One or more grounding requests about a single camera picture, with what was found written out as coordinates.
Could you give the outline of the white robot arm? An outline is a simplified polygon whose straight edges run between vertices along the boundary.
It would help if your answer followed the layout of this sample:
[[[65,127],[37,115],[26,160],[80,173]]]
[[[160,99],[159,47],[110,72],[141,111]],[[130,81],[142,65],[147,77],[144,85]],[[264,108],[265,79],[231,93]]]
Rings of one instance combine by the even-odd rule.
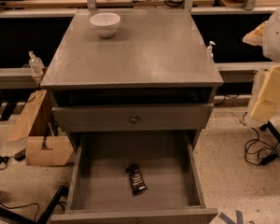
[[[274,62],[265,74],[261,88],[253,92],[248,116],[255,122],[269,120],[280,107],[280,7],[256,29],[246,34],[243,42],[262,46],[263,56]]]

